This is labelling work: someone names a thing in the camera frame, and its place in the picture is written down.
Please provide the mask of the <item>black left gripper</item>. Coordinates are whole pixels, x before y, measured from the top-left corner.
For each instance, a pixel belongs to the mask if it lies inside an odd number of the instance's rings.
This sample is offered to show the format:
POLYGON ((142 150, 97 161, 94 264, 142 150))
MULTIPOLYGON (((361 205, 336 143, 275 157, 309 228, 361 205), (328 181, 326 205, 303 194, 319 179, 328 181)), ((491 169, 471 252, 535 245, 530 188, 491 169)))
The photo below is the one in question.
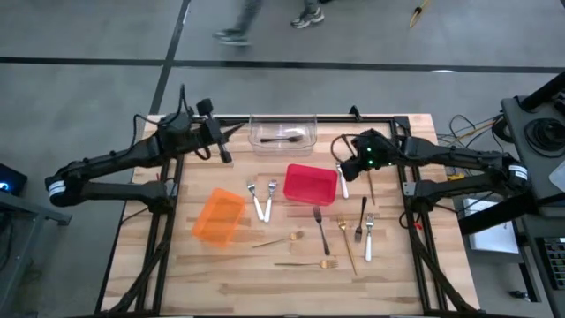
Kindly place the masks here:
POLYGON ((210 140, 207 139, 207 133, 205 131, 204 122, 208 117, 214 117, 212 115, 213 111, 213 104, 210 99, 203 99, 196 104, 197 111, 201 117, 204 117, 204 121, 200 124, 200 126, 194 130, 192 130, 192 145, 191 149, 196 154, 196 156, 201 160, 208 160, 211 158, 211 151, 209 149, 210 146, 216 145, 220 152, 220 157, 223 163, 231 163, 232 157, 230 152, 226 149, 225 144, 228 142, 228 139, 240 128, 244 126, 244 124, 238 124, 228 127, 226 130, 222 132, 223 138, 218 142, 211 143, 210 140))

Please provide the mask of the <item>white-handled silver fork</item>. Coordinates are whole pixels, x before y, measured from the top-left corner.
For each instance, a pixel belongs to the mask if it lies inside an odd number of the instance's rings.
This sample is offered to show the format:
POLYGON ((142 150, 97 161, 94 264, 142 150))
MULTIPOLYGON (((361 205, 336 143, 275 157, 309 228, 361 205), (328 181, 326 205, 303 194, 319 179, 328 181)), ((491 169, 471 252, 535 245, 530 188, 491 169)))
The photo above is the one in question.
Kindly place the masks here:
POLYGON ((372 260, 372 230, 374 226, 374 216, 373 214, 368 214, 365 226, 367 229, 366 239, 365 239, 365 261, 370 262, 372 260))
POLYGON ((340 180, 340 185, 341 185, 341 188, 342 188, 343 198, 345 200, 347 200, 347 199, 349 199, 350 195, 349 195, 349 190, 348 190, 348 187, 347 187, 347 181, 346 181, 345 176, 343 174, 343 169, 342 169, 340 163, 336 164, 336 169, 337 169, 338 175, 339 175, 339 180, 340 180))
POLYGON ((256 187, 253 181, 251 180, 247 180, 246 181, 246 185, 247 185, 247 189, 248 191, 251 193, 252 195, 252 201, 253 201, 253 205, 255 207, 255 211, 257 213, 257 217, 259 218, 260 221, 264 221, 264 213, 263 210, 260 206, 260 202, 257 198, 256 195, 256 187))
POLYGON ((275 193, 275 189, 277 188, 277 181, 272 179, 268 184, 268 198, 267 198, 267 205, 265 209, 264 215, 264 222, 269 223, 272 211, 272 204, 273 204, 273 197, 275 193))

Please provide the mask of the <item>clear plastic bin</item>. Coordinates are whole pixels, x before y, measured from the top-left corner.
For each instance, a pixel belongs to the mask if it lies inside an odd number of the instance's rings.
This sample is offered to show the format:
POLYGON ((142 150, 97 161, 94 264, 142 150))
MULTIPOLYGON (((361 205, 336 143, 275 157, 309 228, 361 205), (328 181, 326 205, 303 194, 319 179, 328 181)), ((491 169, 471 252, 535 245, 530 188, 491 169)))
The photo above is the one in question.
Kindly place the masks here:
POLYGON ((260 156, 308 156, 317 143, 317 116, 251 115, 248 141, 255 155, 260 156), (280 138, 304 135, 299 142, 276 141, 260 143, 262 138, 280 138))

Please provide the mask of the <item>red plastic bin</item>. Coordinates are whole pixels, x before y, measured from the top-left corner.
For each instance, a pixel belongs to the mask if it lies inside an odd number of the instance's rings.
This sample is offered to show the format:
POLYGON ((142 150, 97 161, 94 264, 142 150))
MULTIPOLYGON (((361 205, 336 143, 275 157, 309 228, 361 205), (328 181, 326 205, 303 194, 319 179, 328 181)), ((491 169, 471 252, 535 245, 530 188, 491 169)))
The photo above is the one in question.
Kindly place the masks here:
POLYGON ((288 165, 283 193, 289 201, 329 206, 335 201, 337 172, 296 163, 288 165))

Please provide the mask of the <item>orange translucent plastic bin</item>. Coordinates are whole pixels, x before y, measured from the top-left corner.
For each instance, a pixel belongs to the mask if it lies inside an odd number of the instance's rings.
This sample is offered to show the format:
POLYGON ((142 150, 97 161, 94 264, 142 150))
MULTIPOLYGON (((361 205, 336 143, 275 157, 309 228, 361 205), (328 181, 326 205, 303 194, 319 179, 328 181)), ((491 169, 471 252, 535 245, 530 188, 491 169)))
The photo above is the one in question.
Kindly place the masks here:
POLYGON ((226 247, 244 212, 243 197, 215 188, 192 227, 192 235, 213 246, 226 247))

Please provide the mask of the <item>person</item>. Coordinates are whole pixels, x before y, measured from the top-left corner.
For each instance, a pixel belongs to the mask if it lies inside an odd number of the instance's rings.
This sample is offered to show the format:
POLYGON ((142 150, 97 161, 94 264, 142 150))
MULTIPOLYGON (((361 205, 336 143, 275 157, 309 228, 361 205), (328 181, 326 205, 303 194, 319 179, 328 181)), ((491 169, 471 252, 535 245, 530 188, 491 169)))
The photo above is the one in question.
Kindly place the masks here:
MULTIPOLYGON (((235 24, 215 32, 213 37, 225 45, 249 45, 248 32, 262 9, 263 3, 264 0, 244 0, 235 24)), ((325 16, 318 0, 303 0, 303 3, 304 9, 290 22, 292 27, 303 29, 324 20, 325 16)))

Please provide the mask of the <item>white paper box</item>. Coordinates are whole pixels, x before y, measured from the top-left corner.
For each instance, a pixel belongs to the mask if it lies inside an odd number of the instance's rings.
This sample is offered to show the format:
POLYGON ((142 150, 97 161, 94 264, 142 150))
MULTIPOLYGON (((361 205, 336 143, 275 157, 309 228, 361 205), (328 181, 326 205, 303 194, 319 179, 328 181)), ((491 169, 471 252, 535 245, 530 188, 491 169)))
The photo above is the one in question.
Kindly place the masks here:
MULTIPOLYGON (((463 214, 470 216, 495 205, 495 201, 480 201, 472 198, 464 199, 463 214)), ((519 254, 514 226, 511 221, 471 234, 468 236, 468 239, 471 250, 474 251, 519 254)))

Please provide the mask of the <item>grey equipment cart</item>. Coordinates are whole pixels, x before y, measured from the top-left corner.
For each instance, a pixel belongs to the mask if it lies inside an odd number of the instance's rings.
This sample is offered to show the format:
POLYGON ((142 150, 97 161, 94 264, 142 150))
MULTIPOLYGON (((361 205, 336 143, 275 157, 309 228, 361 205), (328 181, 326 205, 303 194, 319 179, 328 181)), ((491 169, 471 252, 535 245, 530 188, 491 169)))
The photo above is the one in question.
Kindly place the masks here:
POLYGON ((565 168, 565 146, 547 151, 535 145, 533 139, 536 120, 554 119, 564 126, 555 136, 565 140, 565 89, 533 112, 519 106, 526 96, 504 99, 501 108, 517 153, 529 171, 531 190, 466 216, 459 221, 459 226, 462 234, 468 235, 507 221, 520 221, 524 230, 517 234, 517 241, 531 249, 554 318, 565 318, 565 290, 553 289, 540 250, 542 238, 565 239, 565 190, 550 179, 555 170, 565 168))

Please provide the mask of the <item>grey metal desk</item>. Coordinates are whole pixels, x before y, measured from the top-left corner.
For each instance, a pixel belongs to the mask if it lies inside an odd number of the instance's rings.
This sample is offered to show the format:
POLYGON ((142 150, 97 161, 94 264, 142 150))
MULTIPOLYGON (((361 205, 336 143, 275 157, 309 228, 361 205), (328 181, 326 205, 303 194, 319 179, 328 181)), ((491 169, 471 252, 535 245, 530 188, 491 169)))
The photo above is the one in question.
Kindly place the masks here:
POLYGON ((0 318, 8 318, 16 292, 46 221, 67 226, 72 217, 0 192, 0 318))

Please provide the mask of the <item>black control keypad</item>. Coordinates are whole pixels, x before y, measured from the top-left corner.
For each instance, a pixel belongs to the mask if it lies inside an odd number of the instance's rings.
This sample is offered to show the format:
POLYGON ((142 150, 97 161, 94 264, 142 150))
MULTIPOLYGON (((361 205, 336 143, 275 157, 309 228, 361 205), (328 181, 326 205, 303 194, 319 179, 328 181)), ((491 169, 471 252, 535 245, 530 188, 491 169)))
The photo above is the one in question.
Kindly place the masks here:
POLYGON ((565 238, 542 238, 541 248, 554 290, 565 290, 565 238))

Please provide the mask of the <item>black computer with blue light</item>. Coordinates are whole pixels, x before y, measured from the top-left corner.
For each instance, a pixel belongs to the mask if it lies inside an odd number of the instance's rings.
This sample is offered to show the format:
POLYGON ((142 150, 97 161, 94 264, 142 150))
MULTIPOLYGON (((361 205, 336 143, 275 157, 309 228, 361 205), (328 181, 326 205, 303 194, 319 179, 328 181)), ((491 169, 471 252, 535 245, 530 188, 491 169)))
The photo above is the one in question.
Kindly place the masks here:
POLYGON ((25 188, 27 176, 0 163, 0 192, 20 196, 25 188))

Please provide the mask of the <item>black metal post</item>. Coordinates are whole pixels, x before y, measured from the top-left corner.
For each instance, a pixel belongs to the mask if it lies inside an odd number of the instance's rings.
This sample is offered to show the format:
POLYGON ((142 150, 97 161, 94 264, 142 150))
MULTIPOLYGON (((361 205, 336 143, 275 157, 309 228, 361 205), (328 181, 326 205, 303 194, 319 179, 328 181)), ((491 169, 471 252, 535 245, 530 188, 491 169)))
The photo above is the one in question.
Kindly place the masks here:
POLYGON ((564 89, 565 71, 561 72, 545 85, 523 98, 523 100, 519 103, 519 106, 524 111, 533 112, 542 103, 551 100, 564 89))

